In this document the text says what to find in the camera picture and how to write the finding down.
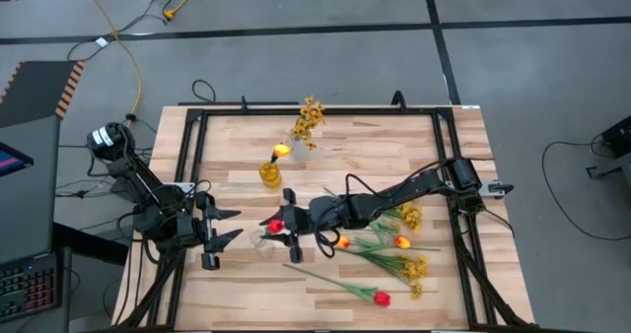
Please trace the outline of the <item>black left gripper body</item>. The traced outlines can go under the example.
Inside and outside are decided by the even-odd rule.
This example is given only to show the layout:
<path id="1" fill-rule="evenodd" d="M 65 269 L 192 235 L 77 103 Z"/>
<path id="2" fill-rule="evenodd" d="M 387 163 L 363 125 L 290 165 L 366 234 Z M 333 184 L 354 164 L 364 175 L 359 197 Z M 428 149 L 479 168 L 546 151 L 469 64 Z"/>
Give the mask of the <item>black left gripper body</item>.
<path id="1" fill-rule="evenodd" d="M 206 216 L 193 217 L 176 212 L 162 221 L 162 253 L 171 255 L 180 250 L 201 245 L 206 247 L 211 239 L 211 222 Z"/>

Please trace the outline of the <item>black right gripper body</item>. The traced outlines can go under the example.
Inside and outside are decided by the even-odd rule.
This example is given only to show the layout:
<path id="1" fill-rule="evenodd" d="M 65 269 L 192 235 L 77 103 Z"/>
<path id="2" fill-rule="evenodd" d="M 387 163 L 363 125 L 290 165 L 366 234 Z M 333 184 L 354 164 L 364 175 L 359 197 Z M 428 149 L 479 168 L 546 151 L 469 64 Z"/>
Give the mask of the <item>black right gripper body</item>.
<path id="1" fill-rule="evenodd" d="M 347 208 L 343 197 L 317 197 L 307 208 L 298 207 L 295 210 L 295 231 L 314 233 L 337 229 L 342 226 L 346 214 Z"/>

